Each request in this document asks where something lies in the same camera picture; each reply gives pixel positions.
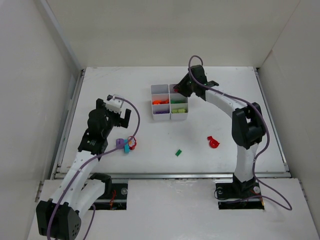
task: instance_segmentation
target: orange toy piece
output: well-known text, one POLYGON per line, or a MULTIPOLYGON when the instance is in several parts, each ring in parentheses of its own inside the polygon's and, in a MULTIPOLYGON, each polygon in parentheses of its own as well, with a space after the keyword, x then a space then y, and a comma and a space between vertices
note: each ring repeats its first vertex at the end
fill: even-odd
POLYGON ((168 103, 169 103, 169 99, 167 99, 167 100, 165 100, 165 101, 156 100, 156 101, 153 101, 153 102, 152 102, 153 105, 168 104, 168 103))
POLYGON ((153 102, 152 102, 153 105, 158 105, 158 104, 161 104, 161 103, 162 103, 161 100, 157 100, 157 101, 153 101, 153 102))

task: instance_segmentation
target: white divided container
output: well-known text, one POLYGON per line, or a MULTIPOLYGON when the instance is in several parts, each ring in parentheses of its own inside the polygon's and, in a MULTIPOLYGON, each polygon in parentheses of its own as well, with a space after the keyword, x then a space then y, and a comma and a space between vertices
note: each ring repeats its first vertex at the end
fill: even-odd
POLYGON ((152 117, 155 121, 185 120, 188 116, 188 98, 176 93, 176 84, 151 85, 152 117), (154 101, 169 101, 169 104, 153 104, 154 101))
POLYGON ((170 84, 169 93, 170 93, 170 119, 171 120, 185 120, 187 119, 189 108, 188 108, 188 98, 181 95, 180 93, 176 93, 174 91, 174 86, 176 84, 170 84))
POLYGON ((151 108, 152 118, 155 121, 170 120, 170 104, 153 105, 154 101, 169 101, 169 86, 168 84, 151 85, 151 108))

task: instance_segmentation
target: small green block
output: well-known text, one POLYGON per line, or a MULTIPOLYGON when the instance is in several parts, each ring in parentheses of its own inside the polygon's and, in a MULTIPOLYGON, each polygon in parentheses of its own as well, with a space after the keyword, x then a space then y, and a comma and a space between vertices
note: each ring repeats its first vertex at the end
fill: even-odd
POLYGON ((183 100, 171 100, 171 104, 184 104, 183 100))
POLYGON ((175 155, 177 156, 177 157, 179 157, 179 155, 182 153, 182 151, 179 149, 176 153, 175 153, 175 155))
POLYGON ((184 109, 184 108, 179 108, 179 109, 178 109, 178 114, 184 114, 184 113, 186 113, 186 112, 187 112, 187 110, 184 109))

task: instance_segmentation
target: green object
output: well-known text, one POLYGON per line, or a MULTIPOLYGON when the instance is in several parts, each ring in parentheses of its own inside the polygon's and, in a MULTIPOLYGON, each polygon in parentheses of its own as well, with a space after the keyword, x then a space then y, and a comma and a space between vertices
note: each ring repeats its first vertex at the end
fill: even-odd
POLYGON ((177 156, 177 157, 179 157, 179 155, 182 153, 182 151, 179 149, 176 153, 175 153, 175 155, 177 156))
POLYGON ((173 114, 185 114, 187 112, 187 109, 185 108, 179 108, 179 109, 172 109, 171 113, 173 114))
POLYGON ((171 104, 184 104, 184 101, 183 100, 171 100, 171 104))
POLYGON ((184 108, 179 108, 178 109, 178 114, 185 114, 186 112, 187 112, 187 110, 184 109, 184 108))

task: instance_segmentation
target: white platform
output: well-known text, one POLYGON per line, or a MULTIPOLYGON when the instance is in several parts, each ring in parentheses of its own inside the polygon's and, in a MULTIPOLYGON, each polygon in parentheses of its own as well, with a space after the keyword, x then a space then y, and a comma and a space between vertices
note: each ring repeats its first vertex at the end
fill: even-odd
MULTIPOLYGON (((47 180, 47 201, 61 181, 47 180)), ((264 201, 265 210, 219 210, 213 180, 130 180, 127 210, 99 210, 88 240, 318 240, 297 179, 266 179, 292 204, 284 210, 264 201)), ((281 199, 261 186, 264 195, 281 199)), ((91 220, 88 211, 77 240, 91 220)), ((34 217, 28 240, 45 240, 34 217)))
MULTIPOLYGON (((271 143, 257 161, 257 172, 284 172, 282 156, 266 111, 266 106, 252 67, 205 67, 208 80, 214 80, 227 93, 261 105, 268 125, 271 143)), ((186 67, 88 67, 79 95, 64 160, 60 171, 66 173, 75 159, 77 148, 87 129, 88 114, 97 98, 119 94, 139 110, 141 125, 136 136, 137 147, 128 155, 114 152, 101 159, 94 172, 102 173, 233 173, 237 148, 232 139, 231 119, 214 105, 193 95, 189 98, 187 120, 155 122, 152 119, 150 86, 178 83, 187 73, 186 67), (220 142, 216 149, 209 147, 208 136, 220 142)), ((129 128, 114 128, 109 146, 117 138, 132 135, 137 116, 132 110, 129 128)), ((266 144, 263 138, 259 149, 266 144)))

